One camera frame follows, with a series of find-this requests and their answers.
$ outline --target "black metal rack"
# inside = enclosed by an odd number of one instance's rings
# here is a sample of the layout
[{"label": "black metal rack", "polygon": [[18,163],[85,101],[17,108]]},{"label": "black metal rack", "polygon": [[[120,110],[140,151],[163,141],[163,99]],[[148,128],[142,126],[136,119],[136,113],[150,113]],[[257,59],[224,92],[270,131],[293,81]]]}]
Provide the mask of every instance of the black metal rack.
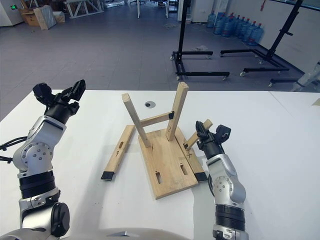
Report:
[{"label": "black metal rack", "polygon": [[284,37],[285,34],[288,34],[289,36],[292,36],[293,34],[289,32],[289,29],[292,25],[292,23],[295,21],[297,15],[299,14],[298,10],[303,3],[304,0],[297,0],[290,15],[286,19],[282,29],[280,29],[280,33],[278,34],[278,37],[275,39],[272,47],[268,50],[268,52],[265,54],[257,49],[236,49],[236,50],[222,50],[220,52],[220,56],[223,57],[224,54],[231,54],[231,53],[254,53],[256,56],[262,58],[261,61],[259,61],[259,64],[263,64],[264,61],[269,62],[274,67],[246,67],[243,69],[243,72],[240,73],[240,76],[243,77],[245,73],[248,72],[281,72],[281,71],[289,71],[289,68],[285,67],[278,61],[273,59],[273,56],[276,52],[276,49]]},{"label": "black metal rack", "polygon": [[182,51],[184,45],[185,37],[185,28],[186,28],[186,19],[187,19],[187,10],[191,6],[191,0],[184,0],[182,8],[182,19],[181,19],[181,28],[180,28],[180,38],[179,38],[179,47],[178,51],[173,51],[170,57],[171,60],[174,60],[176,68],[176,79],[180,80],[180,76],[224,76],[223,80],[226,80],[230,75],[228,71],[186,71],[184,63],[182,61],[183,55],[207,55],[212,56],[213,51]]}]

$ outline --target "white cabinet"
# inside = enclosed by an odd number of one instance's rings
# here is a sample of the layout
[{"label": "white cabinet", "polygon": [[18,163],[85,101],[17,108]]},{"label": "white cabinet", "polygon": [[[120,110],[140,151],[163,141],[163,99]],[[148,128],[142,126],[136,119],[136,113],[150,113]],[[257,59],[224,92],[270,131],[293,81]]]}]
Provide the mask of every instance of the white cabinet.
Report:
[{"label": "white cabinet", "polygon": [[20,0],[0,0],[0,26],[13,26],[22,23],[18,8],[21,8]]}]

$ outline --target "slot hole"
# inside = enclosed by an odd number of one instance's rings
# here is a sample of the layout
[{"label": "slot hole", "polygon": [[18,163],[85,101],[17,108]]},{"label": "slot hole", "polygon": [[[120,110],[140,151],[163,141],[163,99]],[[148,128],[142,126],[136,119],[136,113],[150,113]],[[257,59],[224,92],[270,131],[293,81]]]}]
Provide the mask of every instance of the slot hole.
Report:
[{"label": "slot hole", "polygon": [[155,172],[156,179],[158,180],[158,184],[162,184],[162,178],[160,172]]},{"label": "slot hole", "polygon": [[188,172],[183,164],[180,164],[180,168],[181,168],[184,175],[188,175]]}]

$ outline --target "gray tile floor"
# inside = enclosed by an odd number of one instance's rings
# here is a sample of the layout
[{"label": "gray tile floor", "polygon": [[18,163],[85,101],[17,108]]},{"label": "gray tile floor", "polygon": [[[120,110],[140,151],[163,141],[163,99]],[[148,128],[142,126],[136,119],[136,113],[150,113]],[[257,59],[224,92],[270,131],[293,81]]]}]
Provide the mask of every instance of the gray tile floor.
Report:
[{"label": "gray tile floor", "polygon": [[[141,6],[108,8],[104,13],[77,19],[50,30],[25,23],[0,28],[0,120],[37,83],[65,89],[85,79],[89,90],[175,90],[178,82],[170,61],[178,50],[180,24],[176,13],[165,18],[163,8]],[[176,27],[166,28],[165,24]],[[243,49],[237,38],[211,33],[204,25],[186,26],[184,49],[204,45],[214,52],[207,60],[186,59],[187,71],[229,71],[222,77],[185,77],[191,91],[268,91],[272,73],[250,73],[240,77],[244,67],[260,67],[251,53],[220,58],[220,50]],[[296,70],[283,77],[301,76]],[[291,84],[276,84],[273,91],[289,91]]]}]

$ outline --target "black rubber foot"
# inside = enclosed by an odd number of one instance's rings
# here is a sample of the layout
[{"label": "black rubber foot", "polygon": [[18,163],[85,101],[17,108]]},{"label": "black rubber foot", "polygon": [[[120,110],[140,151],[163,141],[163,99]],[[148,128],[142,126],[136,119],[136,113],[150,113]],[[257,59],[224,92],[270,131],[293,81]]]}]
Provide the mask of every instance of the black rubber foot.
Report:
[{"label": "black rubber foot", "polygon": [[197,172],[194,174],[194,176],[199,183],[208,181],[208,178],[205,172]]},{"label": "black rubber foot", "polygon": [[111,181],[112,177],[114,176],[114,174],[115,173],[113,171],[104,171],[102,176],[101,176],[101,179],[102,180]]}]

